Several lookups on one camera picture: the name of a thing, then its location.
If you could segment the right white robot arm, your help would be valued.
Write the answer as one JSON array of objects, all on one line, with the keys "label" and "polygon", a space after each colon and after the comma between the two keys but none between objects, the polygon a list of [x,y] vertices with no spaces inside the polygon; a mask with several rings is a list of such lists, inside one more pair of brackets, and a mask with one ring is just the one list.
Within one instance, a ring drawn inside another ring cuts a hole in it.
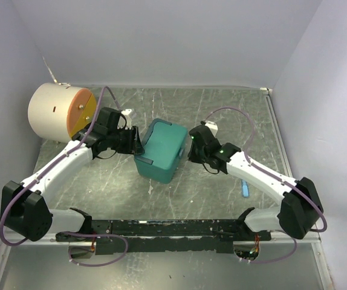
[{"label": "right white robot arm", "polygon": [[249,208],[238,217],[237,235],[250,240],[261,231],[282,231],[303,239],[323,217],[323,208],[312,180],[277,173],[250,158],[239,147],[220,144],[212,130],[201,124],[190,130],[188,160],[208,165],[217,172],[247,181],[275,202],[271,208]]}]

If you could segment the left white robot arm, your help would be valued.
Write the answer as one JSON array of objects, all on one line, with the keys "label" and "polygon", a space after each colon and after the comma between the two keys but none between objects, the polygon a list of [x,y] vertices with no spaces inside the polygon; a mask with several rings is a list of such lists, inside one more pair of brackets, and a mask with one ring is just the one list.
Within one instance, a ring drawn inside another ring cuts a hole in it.
[{"label": "left white robot arm", "polygon": [[115,153],[140,155],[144,152],[138,127],[132,124],[133,109],[118,111],[104,107],[95,121],[79,130],[61,153],[38,172],[21,182],[9,181],[2,189],[0,238],[9,228],[32,242],[46,234],[65,233],[79,241],[93,234],[92,217],[77,208],[50,209],[48,204],[63,184],[84,165],[110,149]]}]

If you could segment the teal medicine kit box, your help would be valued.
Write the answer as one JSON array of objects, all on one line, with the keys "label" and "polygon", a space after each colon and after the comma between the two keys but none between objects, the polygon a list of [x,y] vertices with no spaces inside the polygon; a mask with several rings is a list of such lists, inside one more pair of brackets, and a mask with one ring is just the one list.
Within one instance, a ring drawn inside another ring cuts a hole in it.
[{"label": "teal medicine kit box", "polygon": [[170,183],[184,155],[187,134],[184,126],[154,119],[141,142],[144,153],[134,156],[138,173],[162,184]]}]

